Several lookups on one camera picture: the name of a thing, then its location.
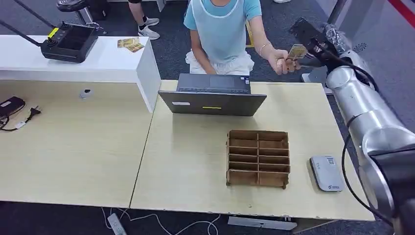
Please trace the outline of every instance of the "bracelet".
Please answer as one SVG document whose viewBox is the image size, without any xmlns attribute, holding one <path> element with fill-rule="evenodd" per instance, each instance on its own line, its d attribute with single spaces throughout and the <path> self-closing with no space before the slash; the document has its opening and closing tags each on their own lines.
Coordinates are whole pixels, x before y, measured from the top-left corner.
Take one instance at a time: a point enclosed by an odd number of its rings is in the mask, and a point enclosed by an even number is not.
<svg viewBox="0 0 415 235">
<path fill-rule="evenodd" d="M 271 44 L 270 44 L 270 43 L 267 43 L 267 44 L 263 45 L 263 46 L 261 47 L 261 49 L 259 49 L 259 56 L 261 56 L 261 57 L 262 57 L 262 49 L 263 49 L 264 47 L 266 47 L 266 46 L 271 46 Z"/>
</svg>

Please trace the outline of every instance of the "yellow sticker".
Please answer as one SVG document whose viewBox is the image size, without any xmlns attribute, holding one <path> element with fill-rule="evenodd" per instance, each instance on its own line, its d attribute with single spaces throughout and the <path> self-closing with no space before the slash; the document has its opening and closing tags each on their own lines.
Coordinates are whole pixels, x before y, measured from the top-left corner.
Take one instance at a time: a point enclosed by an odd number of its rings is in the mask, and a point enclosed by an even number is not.
<svg viewBox="0 0 415 235">
<path fill-rule="evenodd" d="M 55 35 L 55 33 L 56 33 L 58 30 L 59 30 L 59 28 L 54 28 L 54 29 L 52 30 L 52 32 L 50 32 L 50 34 L 49 34 L 47 37 L 48 37 L 48 38 L 53 37 L 53 36 Z"/>
<path fill-rule="evenodd" d="M 208 106 L 203 106 L 203 109 L 222 109 L 221 107 L 208 107 Z"/>
</svg>

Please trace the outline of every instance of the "laptop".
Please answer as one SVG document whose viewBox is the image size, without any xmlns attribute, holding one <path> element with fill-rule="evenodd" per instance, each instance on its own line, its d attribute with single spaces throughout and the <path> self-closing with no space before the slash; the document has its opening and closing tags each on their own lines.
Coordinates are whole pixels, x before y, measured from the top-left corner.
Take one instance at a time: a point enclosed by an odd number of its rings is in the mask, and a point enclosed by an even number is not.
<svg viewBox="0 0 415 235">
<path fill-rule="evenodd" d="M 253 116 L 267 97 L 251 94 L 249 76 L 209 74 L 180 74 L 177 91 L 159 95 L 173 113 L 232 116 Z"/>
<path fill-rule="evenodd" d="M 249 76 L 181 73 L 178 92 L 250 94 Z"/>
</svg>

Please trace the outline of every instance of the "light blue t-shirt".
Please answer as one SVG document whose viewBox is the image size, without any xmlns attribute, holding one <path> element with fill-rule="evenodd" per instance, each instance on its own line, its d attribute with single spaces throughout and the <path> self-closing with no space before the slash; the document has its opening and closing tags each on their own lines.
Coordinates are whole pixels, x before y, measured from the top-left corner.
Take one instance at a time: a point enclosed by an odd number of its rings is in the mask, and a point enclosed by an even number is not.
<svg viewBox="0 0 415 235">
<path fill-rule="evenodd" d="M 231 0 L 225 6 L 215 6 L 210 0 L 202 0 L 202 2 L 203 2 L 203 6 L 205 7 L 206 11 L 214 16 L 227 15 L 236 4 L 236 0 Z M 244 14 L 245 14 L 245 18 L 248 21 L 254 18 L 255 16 L 262 15 L 261 3 L 259 2 L 259 0 L 245 0 L 244 1 Z M 197 30 L 196 22 L 193 17 L 191 4 L 189 4 L 189 7 L 187 8 L 186 16 L 184 17 L 184 25 L 191 30 Z"/>
</svg>

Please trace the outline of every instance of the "black cable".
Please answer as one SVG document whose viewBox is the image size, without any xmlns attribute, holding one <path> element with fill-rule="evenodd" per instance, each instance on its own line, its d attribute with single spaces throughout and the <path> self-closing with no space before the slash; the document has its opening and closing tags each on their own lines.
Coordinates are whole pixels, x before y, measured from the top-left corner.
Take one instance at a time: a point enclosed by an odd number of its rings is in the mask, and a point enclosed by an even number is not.
<svg viewBox="0 0 415 235">
<path fill-rule="evenodd" d="M 390 225 L 391 227 L 393 227 L 392 222 L 390 222 L 385 216 L 383 216 L 380 212 L 378 212 L 377 210 L 374 210 L 372 208 L 370 208 L 368 205 L 366 205 L 357 195 L 356 193 L 353 191 L 353 189 L 350 186 L 349 180 L 347 179 L 346 176 L 346 168 L 345 168 L 345 158 L 346 158 L 346 149 L 347 149 L 347 145 L 350 142 L 351 139 L 351 135 L 349 134 L 345 140 L 345 145 L 343 147 L 343 152 L 342 152 L 342 171 L 343 171 L 343 176 L 345 178 L 345 182 L 346 185 L 348 187 L 348 189 L 350 190 L 351 194 L 354 196 L 354 198 L 356 198 L 356 200 L 364 207 L 366 208 L 368 211 L 372 212 L 373 214 L 375 214 L 377 217 L 379 217 L 381 220 L 383 220 L 385 223 L 387 223 L 388 225 Z"/>
<path fill-rule="evenodd" d="M 18 109 L 17 111 L 14 111 L 12 114 L 15 114 L 15 113 L 17 113 L 18 111 L 20 111 L 22 108 L 24 107 L 24 105 L 20 108 L 20 109 Z M 36 106 L 35 108 L 30 108 L 30 115 L 29 115 L 29 117 L 28 118 L 26 118 L 26 120 L 24 121 L 24 124 L 26 124 L 26 123 L 28 123 L 30 120 L 32 120 L 32 118 L 35 116 L 35 115 L 38 115 L 38 114 L 40 114 L 41 113 L 41 111 L 40 111 L 40 108 L 39 108 L 39 106 Z M 9 116 L 7 116 L 6 117 L 6 121 L 1 125 L 1 127 L 0 127 L 0 130 L 1 131 L 16 131 L 16 130 L 18 130 L 18 128 L 13 128 L 13 129 L 4 129 L 4 127 L 9 123 L 9 121 L 10 121 L 10 115 Z"/>
<path fill-rule="evenodd" d="M 17 128 L 13 128 L 13 129 L 3 129 L 3 127 L 5 127 L 10 121 L 9 116 L 6 117 L 6 121 L 3 123 L 3 125 L 0 127 L 0 130 L 2 131 L 15 131 L 17 130 Z"/>
<path fill-rule="evenodd" d="M 369 80 L 369 82 L 373 85 L 373 88 L 374 88 L 374 90 L 375 91 L 377 91 L 377 92 L 379 92 L 379 87 L 377 86 L 377 83 L 375 82 L 375 80 L 374 80 L 374 78 L 372 77 L 372 75 L 370 75 L 368 72 L 366 72 L 364 69 L 362 69 L 362 68 L 360 68 L 360 67 L 358 67 L 358 66 L 356 66 L 356 65 L 354 65 L 354 64 L 352 64 L 352 63 L 349 63 L 349 62 L 347 62 L 347 61 L 345 61 L 345 60 L 342 60 L 342 59 L 340 59 L 339 57 L 337 57 L 336 55 L 334 55 L 333 53 L 331 53 L 331 51 L 329 51 L 329 50 L 327 50 L 326 48 L 324 48 L 324 47 L 322 47 L 318 42 L 316 42 L 315 43 L 316 44 L 316 46 L 318 46 L 322 51 L 324 51 L 325 53 L 327 53 L 328 55 L 330 55 L 330 57 L 332 57 L 334 60 L 336 60 L 337 62 L 339 62 L 340 64 L 342 64 L 342 65 L 345 65 L 345 66 L 349 66 L 349 67 L 351 67 L 352 69 L 354 69 L 354 70 L 357 70 L 357 71 L 359 71 L 359 72 L 361 72 L 361 73 L 363 73 L 367 78 L 368 78 L 368 80 Z"/>
</svg>

